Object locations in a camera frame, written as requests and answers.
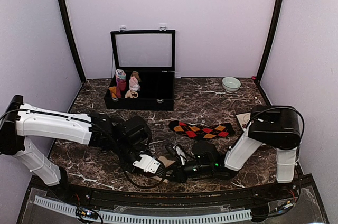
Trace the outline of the black argyle orange red sock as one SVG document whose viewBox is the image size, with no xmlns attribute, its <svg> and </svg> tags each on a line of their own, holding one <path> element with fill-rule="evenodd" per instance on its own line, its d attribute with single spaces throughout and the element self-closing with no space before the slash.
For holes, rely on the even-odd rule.
<svg viewBox="0 0 338 224">
<path fill-rule="evenodd" d="M 192 125 L 182 121 L 174 120 L 169 123 L 168 127 L 171 131 L 196 141 L 208 141 L 211 139 L 227 138 L 228 136 L 233 136 L 236 133 L 231 123 L 205 126 Z"/>
</svg>

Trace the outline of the striped beige maroon sock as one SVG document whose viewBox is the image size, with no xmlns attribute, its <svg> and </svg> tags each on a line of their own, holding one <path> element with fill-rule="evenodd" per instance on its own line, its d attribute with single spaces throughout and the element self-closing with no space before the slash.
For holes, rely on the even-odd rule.
<svg viewBox="0 0 338 224">
<path fill-rule="evenodd" d="M 158 159 L 164 164 L 164 166 L 165 166 L 166 168 L 168 168 L 169 166 L 171 166 L 172 164 L 174 164 L 174 163 L 176 162 L 176 160 L 169 160 L 169 159 L 167 159 L 165 156 L 160 156 Z M 156 179 L 156 180 L 158 180 L 158 181 L 161 180 L 161 178 L 158 177 L 158 176 L 155 176 L 154 179 Z M 163 182 L 164 182 L 164 183 L 168 183 L 168 179 L 164 179 Z"/>
</svg>

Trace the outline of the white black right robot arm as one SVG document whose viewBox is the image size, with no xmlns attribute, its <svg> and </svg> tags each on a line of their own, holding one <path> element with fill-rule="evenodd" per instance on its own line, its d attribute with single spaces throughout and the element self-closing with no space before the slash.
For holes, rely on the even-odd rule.
<svg viewBox="0 0 338 224">
<path fill-rule="evenodd" d="M 269 194 L 280 200 L 290 191 L 298 158 L 298 149 L 304 133 L 305 122 L 292 106 L 254 106 L 250 118 L 239 138 L 224 154 L 220 154 L 211 139 L 234 135 L 230 123 L 214 126 L 195 126 L 178 120 L 169 123 L 171 131 L 196 140 L 192 146 L 191 160 L 180 145 L 166 146 L 177 158 L 169 166 L 168 180 L 184 183 L 188 178 L 209 175 L 221 180 L 231 180 L 243 168 L 247 160 L 262 145 L 276 149 L 276 183 Z"/>
</svg>

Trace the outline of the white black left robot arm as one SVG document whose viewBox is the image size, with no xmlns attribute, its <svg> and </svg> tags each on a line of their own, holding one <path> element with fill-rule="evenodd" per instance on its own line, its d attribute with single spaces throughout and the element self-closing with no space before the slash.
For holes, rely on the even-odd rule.
<svg viewBox="0 0 338 224">
<path fill-rule="evenodd" d="M 45 110 L 15 95 L 1 116 L 1 154 L 20 160 L 63 201 L 74 197 L 65 169 L 53 164 L 31 136 L 62 139 L 114 152 L 128 181 L 130 173 L 156 176 L 163 182 L 166 167 L 148 150 L 152 133 L 139 116 L 123 121 L 106 114 L 71 114 Z"/>
</svg>

